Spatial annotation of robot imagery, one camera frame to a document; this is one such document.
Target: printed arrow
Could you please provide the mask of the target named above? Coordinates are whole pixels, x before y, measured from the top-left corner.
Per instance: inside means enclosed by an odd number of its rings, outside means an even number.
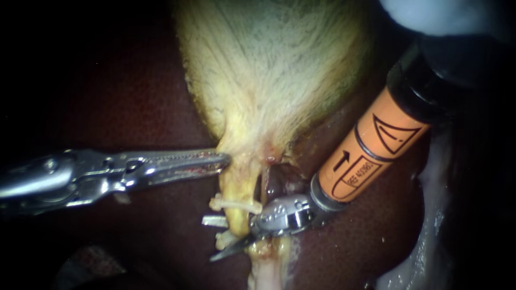
[[[339,162],[337,162],[337,164],[335,165],[335,167],[333,168],[333,172],[336,172],[337,169],[339,169],[339,167],[344,163],[344,161],[347,161],[349,163],[349,152],[346,151],[346,150],[343,150],[342,151],[343,153],[343,156],[342,158],[339,160]]]

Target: metal jaw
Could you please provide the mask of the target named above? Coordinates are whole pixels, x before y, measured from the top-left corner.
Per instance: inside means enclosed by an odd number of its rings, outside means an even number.
[[[292,235],[307,229],[313,220],[308,195],[277,198],[251,218],[249,229],[258,239]]]
[[[293,235],[326,224],[347,204],[336,202],[321,190],[314,175],[307,194],[293,194],[274,199],[262,212],[249,220],[250,233],[210,258],[217,261],[243,251],[257,240],[267,237]]]
[[[10,168],[0,176],[2,216],[40,214],[176,180],[214,176],[230,163],[214,149],[105,154],[65,150]]]

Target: warning triangle symbol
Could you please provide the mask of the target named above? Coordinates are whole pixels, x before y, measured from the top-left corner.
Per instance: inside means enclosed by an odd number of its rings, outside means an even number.
[[[383,146],[392,154],[396,154],[421,129],[395,127],[380,120],[374,114],[372,119],[375,124],[376,134],[378,134]]]

